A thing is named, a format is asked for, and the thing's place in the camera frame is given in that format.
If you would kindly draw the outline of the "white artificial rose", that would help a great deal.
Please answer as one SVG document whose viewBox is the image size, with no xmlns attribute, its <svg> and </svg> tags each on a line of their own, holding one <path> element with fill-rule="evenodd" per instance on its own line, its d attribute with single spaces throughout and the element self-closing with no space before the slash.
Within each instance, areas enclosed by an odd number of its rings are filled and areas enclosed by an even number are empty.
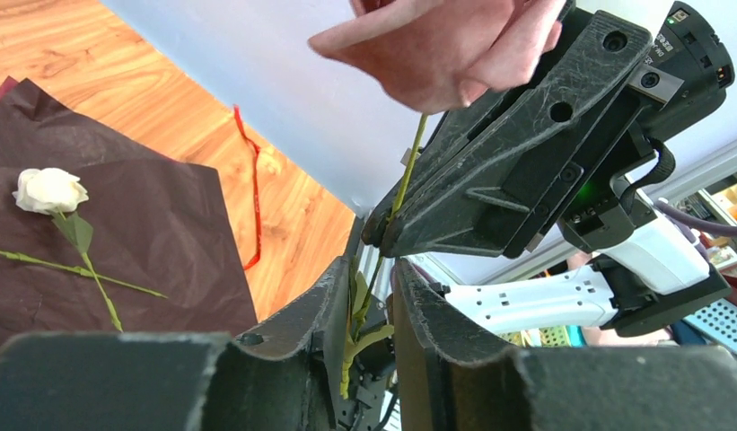
<svg viewBox="0 0 737 431">
<path fill-rule="evenodd" d="M 103 288 L 88 253 L 93 228 L 76 213 L 79 205 L 89 200 L 88 191 L 80 183 L 80 178 L 60 168 L 25 169 L 19 173 L 13 197 L 15 205 L 20 209 L 52 218 L 54 226 L 80 254 L 92 275 L 113 326 L 117 331 L 123 332 L 117 309 Z"/>
</svg>

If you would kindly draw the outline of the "dark pink artificial flower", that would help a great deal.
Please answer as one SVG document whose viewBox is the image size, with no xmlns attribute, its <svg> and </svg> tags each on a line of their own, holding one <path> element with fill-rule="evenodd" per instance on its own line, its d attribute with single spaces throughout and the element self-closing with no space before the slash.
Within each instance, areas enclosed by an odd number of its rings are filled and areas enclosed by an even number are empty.
<svg viewBox="0 0 737 431">
<path fill-rule="evenodd" d="M 426 116 L 527 84 L 559 39 L 562 1 L 354 1 L 354 18 L 308 39 Z"/>
</svg>

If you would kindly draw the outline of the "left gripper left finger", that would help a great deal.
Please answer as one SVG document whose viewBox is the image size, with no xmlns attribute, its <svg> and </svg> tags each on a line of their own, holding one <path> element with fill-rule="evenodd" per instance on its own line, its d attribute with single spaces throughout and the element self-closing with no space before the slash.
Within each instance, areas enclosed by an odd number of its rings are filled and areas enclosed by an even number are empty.
<svg viewBox="0 0 737 431">
<path fill-rule="evenodd" d="M 333 430 L 349 260 L 239 337 L 46 332 L 0 350 L 0 430 Z"/>
</svg>

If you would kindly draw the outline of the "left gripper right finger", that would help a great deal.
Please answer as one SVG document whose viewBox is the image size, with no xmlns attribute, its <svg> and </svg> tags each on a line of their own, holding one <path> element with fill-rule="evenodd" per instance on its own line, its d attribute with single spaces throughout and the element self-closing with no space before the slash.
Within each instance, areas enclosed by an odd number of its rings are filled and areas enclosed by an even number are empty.
<svg viewBox="0 0 737 431">
<path fill-rule="evenodd" d="M 409 261 L 393 280 L 405 430 L 737 430 L 737 360 L 718 347 L 520 348 Z"/>
</svg>

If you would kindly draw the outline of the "red ribbon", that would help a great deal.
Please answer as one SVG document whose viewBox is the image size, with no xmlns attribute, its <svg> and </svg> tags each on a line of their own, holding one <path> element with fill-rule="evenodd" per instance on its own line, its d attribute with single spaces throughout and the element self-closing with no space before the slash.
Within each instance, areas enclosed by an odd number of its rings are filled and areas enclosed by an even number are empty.
<svg viewBox="0 0 737 431">
<path fill-rule="evenodd" d="M 252 139 L 246 131 L 245 123 L 241 116 L 240 107 L 233 105 L 233 118 L 236 127 L 241 135 L 243 142 L 251 150 L 251 186 L 252 186 L 252 202 L 254 210 L 254 233 L 255 233 L 255 250 L 252 257 L 243 265 L 244 270 L 249 270 L 259 263 L 262 252 L 262 220 L 259 203 L 259 176 L 258 176 L 258 160 L 261 153 L 260 145 Z"/>
</svg>

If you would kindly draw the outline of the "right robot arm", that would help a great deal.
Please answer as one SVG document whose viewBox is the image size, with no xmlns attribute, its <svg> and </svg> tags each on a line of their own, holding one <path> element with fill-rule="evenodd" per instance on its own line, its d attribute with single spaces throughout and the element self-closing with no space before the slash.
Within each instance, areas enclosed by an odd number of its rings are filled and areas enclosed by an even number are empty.
<svg viewBox="0 0 737 431">
<path fill-rule="evenodd" d="M 654 37 L 606 12 L 561 15 L 536 75 L 446 112 L 409 183 L 364 226 L 364 242 L 396 260 L 396 315 L 419 330 L 576 325 L 633 337 L 730 293 L 643 192 L 674 171 L 666 141 L 724 102 L 734 79 L 724 44 L 682 2 Z M 409 261 L 430 251 L 515 259 L 553 226 L 592 260 L 492 286 L 440 286 Z"/>
</svg>

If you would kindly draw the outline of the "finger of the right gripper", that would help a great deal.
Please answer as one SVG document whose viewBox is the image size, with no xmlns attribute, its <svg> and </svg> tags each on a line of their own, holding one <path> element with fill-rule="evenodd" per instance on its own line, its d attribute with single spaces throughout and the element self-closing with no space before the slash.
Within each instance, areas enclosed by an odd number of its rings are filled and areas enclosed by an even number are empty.
<svg viewBox="0 0 737 431">
<path fill-rule="evenodd" d="M 469 135 L 477 136 L 522 94 L 522 89 L 489 91 L 466 109 L 445 112 L 418 151 L 401 207 L 408 209 L 417 200 L 418 191 L 469 142 Z M 368 217 L 361 235 L 365 244 L 376 247 L 382 244 L 394 198 L 398 194 L 399 185 L 395 185 Z"/>
</svg>

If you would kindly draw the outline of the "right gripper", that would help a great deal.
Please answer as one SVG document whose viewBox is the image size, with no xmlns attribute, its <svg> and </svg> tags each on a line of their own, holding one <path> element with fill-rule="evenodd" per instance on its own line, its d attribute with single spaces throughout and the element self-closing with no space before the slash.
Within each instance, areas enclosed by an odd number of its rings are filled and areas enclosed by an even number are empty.
<svg viewBox="0 0 737 431">
<path fill-rule="evenodd" d="M 399 209 L 381 254 L 513 259 L 554 224 L 578 249 L 600 251 L 651 224 L 637 193 L 674 171 L 666 142 L 719 108 L 734 80 L 726 47 L 689 4 L 672 4 L 645 55 L 651 41 L 643 27 L 592 14 L 542 80 Z"/>
</svg>

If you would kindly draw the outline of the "purple artificial flower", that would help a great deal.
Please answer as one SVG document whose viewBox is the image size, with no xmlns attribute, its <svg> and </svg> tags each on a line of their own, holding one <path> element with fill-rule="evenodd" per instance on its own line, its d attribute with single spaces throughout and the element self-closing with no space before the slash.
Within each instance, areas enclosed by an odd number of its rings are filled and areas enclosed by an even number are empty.
<svg viewBox="0 0 737 431">
<path fill-rule="evenodd" d="M 37 259 L 37 258 L 28 256 L 28 255 L 23 254 L 23 253 L 20 253 L 20 252 L 12 252 L 12 251 L 2 251 L 2 250 L 0 250 L 0 256 L 4 257 L 6 259 L 9 259 L 9 260 L 15 260 L 15 261 L 23 262 L 23 263 L 26 263 L 26 264 L 40 265 L 40 266 L 44 266 L 44 267 L 47 267 L 47 268 L 54 268 L 54 269 L 58 269 L 58 270 L 63 270 L 63 271 L 66 271 L 66 272 L 70 272 L 70 273 L 76 274 L 77 276 L 80 276 L 80 277 L 95 278 L 94 273 L 92 271 L 90 271 L 88 268 L 83 268 L 83 267 L 79 267 L 79 266 L 66 266 L 66 265 L 55 263 L 55 262 L 46 261 L 46 260 L 43 260 L 43 259 Z M 164 295 L 164 294 L 162 294 L 162 293 L 159 293 L 157 291 L 154 291 L 152 289 L 148 289 L 148 288 L 145 288 L 145 287 L 136 286 L 134 284 L 131 284 L 131 283 L 128 283 L 128 282 L 125 282 L 125 281 L 122 281 L 122 280 L 118 280 L 118 279 L 113 278 L 113 277 L 107 277 L 107 276 L 103 276 L 103 275 L 98 275 L 97 278 L 99 280 L 104 280 L 104 281 L 113 283 L 115 285 L 124 286 L 124 287 L 130 288 L 130 289 L 134 289 L 136 291 L 142 292 L 142 293 L 146 293 L 146 294 L 149 294 L 149 295 L 153 295 L 153 296 L 156 296 L 156 297 L 161 297 L 161 298 L 167 299 L 167 296 Z"/>
</svg>

